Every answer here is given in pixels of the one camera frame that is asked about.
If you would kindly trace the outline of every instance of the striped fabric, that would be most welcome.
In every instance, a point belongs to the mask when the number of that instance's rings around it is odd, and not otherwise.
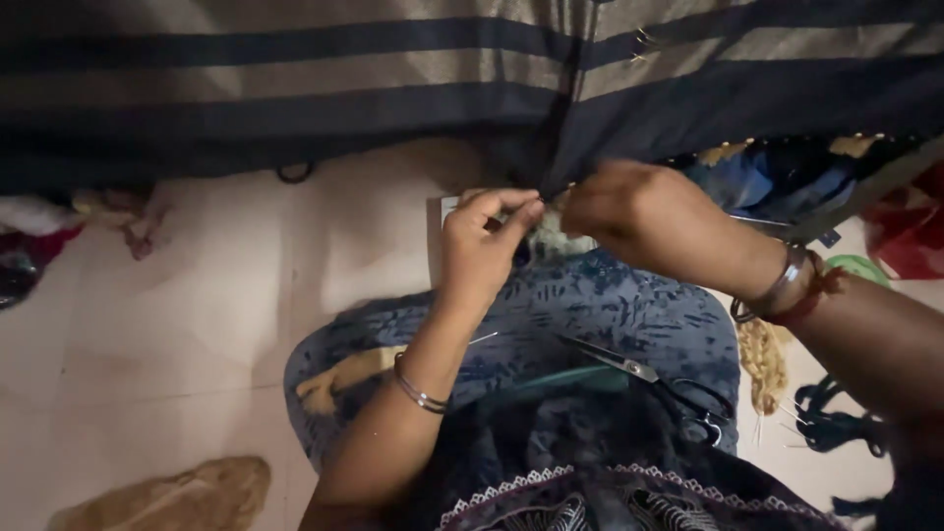
[[[939,134],[929,0],[7,0],[0,193],[475,140],[546,193],[604,156]]]

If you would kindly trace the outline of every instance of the white floor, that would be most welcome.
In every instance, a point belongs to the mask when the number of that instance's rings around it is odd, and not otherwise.
[[[285,412],[286,358],[352,304],[429,289],[434,199],[484,174],[469,147],[422,141],[324,163],[297,186],[271,172],[167,182],[166,241],[140,263],[118,234],[83,232],[30,300],[0,313],[4,528],[42,529],[109,488],[258,454],[273,483],[253,529],[297,529],[316,476]],[[862,254],[861,228],[841,231],[827,254]],[[789,369],[794,387],[823,374],[798,344]],[[747,378],[741,393],[739,452],[814,505],[889,488],[887,460],[861,442],[786,449],[801,439],[767,420],[754,447]]]

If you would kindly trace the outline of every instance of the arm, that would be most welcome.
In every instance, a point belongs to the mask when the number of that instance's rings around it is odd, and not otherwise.
[[[517,244],[540,217],[534,190],[473,191],[444,226],[443,285],[401,360],[403,374],[432,398],[452,390],[465,347],[508,279]],[[484,227],[515,210],[499,231]],[[401,496],[432,454],[442,416],[387,379],[326,458],[301,530],[336,529]]]
[[[696,283],[748,302],[784,268],[784,245],[730,219],[674,170],[630,161],[605,163],[572,189],[562,220],[632,266]],[[775,301],[790,308],[812,275]],[[944,413],[944,316],[878,284],[851,277],[840,294],[790,327],[803,345],[865,407],[923,430]],[[911,446],[933,446],[930,433]]]

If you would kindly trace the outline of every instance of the metal bangle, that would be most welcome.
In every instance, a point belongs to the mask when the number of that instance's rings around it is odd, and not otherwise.
[[[786,244],[786,263],[784,264],[784,271],[781,272],[780,277],[754,305],[758,308],[768,308],[777,296],[780,295],[780,292],[800,276],[807,256],[808,253],[804,246]],[[751,310],[747,310],[742,314],[742,305],[743,303],[738,299],[731,301],[731,318],[734,319],[734,322],[746,323],[757,317]]]
[[[430,413],[444,415],[446,413],[448,402],[433,399],[426,393],[417,389],[410,382],[410,380],[408,380],[407,377],[403,375],[403,371],[400,369],[401,357],[403,357],[403,352],[398,352],[394,356],[394,377],[396,378],[396,382],[400,385],[400,388],[403,389],[403,392],[405,392],[408,397],[410,397],[410,400],[416,402],[416,405],[419,405]]]

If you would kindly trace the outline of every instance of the hand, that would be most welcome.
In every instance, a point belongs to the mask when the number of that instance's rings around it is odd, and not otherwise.
[[[512,213],[498,227],[492,216]],[[508,280],[518,243],[544,213],[537,190],[469,190],[443,227],[443,283],[439,301],[484,315]]]
[[[603,163],[571,188],[561,230],[595,238],[630,266],[745,301],[763,296],[786,260],[782,243],[728,217],[686,176],[634,161]]]

